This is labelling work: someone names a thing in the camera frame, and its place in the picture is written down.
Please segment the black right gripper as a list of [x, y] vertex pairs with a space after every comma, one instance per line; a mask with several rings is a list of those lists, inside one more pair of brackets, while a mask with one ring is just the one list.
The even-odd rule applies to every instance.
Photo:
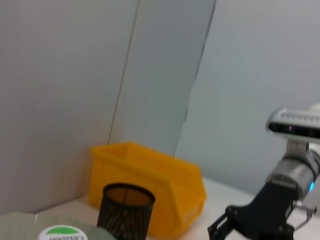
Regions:
[[287, 219], [297, 199], [296, 188], [267, 183], [249, 204], [232, 206], [209, 226], [209, 239], [225, 240], [235, 230], [250, 240], [292, 240], [294, 227]]

